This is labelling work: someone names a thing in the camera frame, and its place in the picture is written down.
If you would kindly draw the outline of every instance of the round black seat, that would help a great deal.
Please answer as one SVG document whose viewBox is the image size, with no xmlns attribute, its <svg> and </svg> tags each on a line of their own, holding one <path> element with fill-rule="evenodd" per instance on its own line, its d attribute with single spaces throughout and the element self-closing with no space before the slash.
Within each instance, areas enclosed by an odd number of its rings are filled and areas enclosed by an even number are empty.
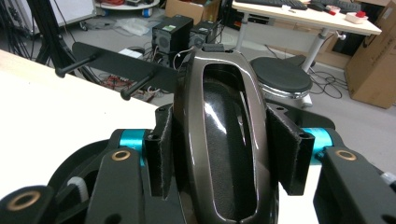
<svg viewBox="0 0 396 224">
<path fill-rule="evenodd" d="M 299 99 L 312 87 L 310 76 L 299 66 L 277 58 L 259 57 L 250 62 L 265 93 Z"/>
</svg>

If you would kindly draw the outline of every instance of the white container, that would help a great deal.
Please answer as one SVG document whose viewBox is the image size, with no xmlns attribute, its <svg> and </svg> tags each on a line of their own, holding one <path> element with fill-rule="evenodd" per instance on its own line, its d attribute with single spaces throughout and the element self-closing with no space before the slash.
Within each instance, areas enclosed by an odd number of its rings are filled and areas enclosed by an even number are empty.
<svg viewBox="0 0 396 224">
<path fill-rule="evenodd" d="M 368 17 L 357 17 L 356 12 L 348 12 L 346 14 L 346 21 L 353 22 L 355 24 L 362 24 L 369 19 Z"/>
</svg>

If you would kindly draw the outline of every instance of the white table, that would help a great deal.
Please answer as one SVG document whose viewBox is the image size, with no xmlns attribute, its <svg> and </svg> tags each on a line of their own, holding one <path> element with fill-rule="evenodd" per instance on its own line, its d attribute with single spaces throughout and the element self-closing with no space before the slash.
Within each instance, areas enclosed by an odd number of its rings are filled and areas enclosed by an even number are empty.
<svg viewBox="0 0 396 224">
<path fill-rule="evenodd" d="M 0 199 L 47 185 L 76 150 L 116 129 L 153 129 L 154 105 L 0 50 Z M 279 224 L 318 223 L 312 204 L 319 166 L 311 166 L 304 197 L 280 192 Z"/>
<path fill-rule="evenodd" d="M 248 26 L 248 17 L 250 14 L 263 15 L 273 19 L 281 19 L 285 21 L 296 21 L 303 24 L 308 24 L 312 26 L 321 27 L 321 32 L 318 34 L 315 41 L 312 43 L 305 62 L 302 68 L 305 72 L 309 70 L 310 65 L 315 60 L 321 45 L 326 39 L 327 34 L 330 30 L 345 31 L 360 35 L 379 35 L 381 30 L 369 21 L 363 24 L 354 24 L 352 22 L 346 21 L 345 14 L 337 13 L 332 16 L 326 12 L 319 12 L 313 9 L 308 10 L 283 10 L 281 7 L 267 7 L 259 6 L 245 3 L 238 3 L 233 1 L 233 8 L 243 12 L 244 18 L 242 19 L 241 29 L 239 30 L 238 41 L 236 43 L 236 50 L 240 50 L 242 46 L 242 41 L 246 34 L 246 29 Z M 311 106 L 312 102 L 310 96 L 307 95 L 303 99 L 304 106 Z"/>
</svg>

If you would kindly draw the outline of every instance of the black rod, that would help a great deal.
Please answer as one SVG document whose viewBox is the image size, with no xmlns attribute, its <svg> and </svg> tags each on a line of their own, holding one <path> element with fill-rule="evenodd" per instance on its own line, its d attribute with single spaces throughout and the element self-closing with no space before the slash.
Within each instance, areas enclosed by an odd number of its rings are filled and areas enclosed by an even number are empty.
<svg viewBox="0 0 396 224">
<path fill-rule="evenodd" d="M 83 66 L 83 65 L 85 65 L 87 63 L 90 63 L 90 62 L 92 62 L 95 59 L 96 59 L 96 56 L 93 54 L 93 55 L 91 55 L 90 57 L 88 57 L 86 59 L 83 59 L 83 60 L 81 60 L 79 62 L 76 62 L 76 63 L 72 63 L 72 64 L 70 64 L 70 65 L 68 65 L 68 66 L 66 66 L 64 68 L 56 68 L 55 69 L 55 73 L 56 73 L 56 75 L 58 75 L 58 77 L 64 77 L 64 75 L 66 73 L 69 73 L 69 72 L 71 72 L 71 71 L 73 71 L 75 69 L 78 69 L 81 66 Z"/>
<path fill-rule="evenodd" d="M 138 81 L 136 84 L 134 84 L 130 89 L 123 89 L 121 91 L 121 97 L 122 99 L 129 101 L 131 99 L 131 95 L 142 88 L 146 83 L 148 83 L 152 78 L 154 77 L 154 73 L 150 72 L 148 76 L 144 77 L 142 80 Z"/>
</svg>

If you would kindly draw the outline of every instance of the gray floor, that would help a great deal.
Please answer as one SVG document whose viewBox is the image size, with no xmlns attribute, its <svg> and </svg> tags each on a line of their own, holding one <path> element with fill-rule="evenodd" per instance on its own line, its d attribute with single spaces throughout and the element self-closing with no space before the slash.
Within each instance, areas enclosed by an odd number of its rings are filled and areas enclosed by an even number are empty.
<svg viewBox="0 0 396 224">
<path fill-rule="evenodd" d="M 120 51 L 129 47 L 150 47 L 151 32 L 145 35 L 129 35 L 121 29 L 107 29 L 104 23 L 113 23 L 121 18 L 139 18 L 140 11 L 123 11 L 115 12 L 110 11 L 108 17 L 101 17 L 98 19 L 89 20 L 89 24 L 93 24 L 95 28 L 84 32 L 76 25 L 68 27 L 68 33 L 64 33 L 64 40 L 69 48 L 71 48 L 74 40 L 84 42 L 91 45 L 101 47 L 103 49 L 110 49 L 113 51 Z M 156 8 L 154 9 L 153 16 L 148 21 L 148 26 L 152 27 L 163 19 L 163 11 Z M 222 35 L 222 43 L 227 48 L 233 48 L 237 39 L 237 32 L 235 30 L 225 28 Z M 31 41 L 26 40 L 27 48 L 32 46 Z M 40 41 L 35 42 L 35 54 L 39 48 Z M 5 38 L 1 36 L 0 48 L 7 50 Z M 257 56 L 274 56 L 272 52 L 268 51 L 266 47 L 260 46 L 259 48 L 253 43 L 251 47 L 247 44 L 241 49 L 245 57 L 250 60 Z M 280 58 L 289 57 L 283 52 L 276 51 Z M 345 80 L 344 71 L 332 68 L 325 64 L 315 65 L 313 68 L 316 72 L 327 72 L 333 76 Z M 313 76 L 314 79 L 320 81 L 318 77 Z M 345 144 L 358 151 L 366 157 L 368 161 L 384 171 L 390 171 L 396 174 L 396 106 L 390 109 L 383 109 L 373 105 L 351 100 L 346 89 L 338 87 L 338 91 L 333 88 L 328 88 L 327 91 L 330 95 L 311 94 L 313 106 L 306 110 L 314 112 L 331 119 L 336 126 L 336 131 L 341 134 Z M 312 92 L 318 92 L 319 88 L 314 86 Z M 165 95 L 164 97 L 155 98 L 152 103 L 155 105 L 164 105 L 172 102 L 172 95 Z M 296 105 L 292 101 L 281 101 L 286 104 Z"/>
</svg>

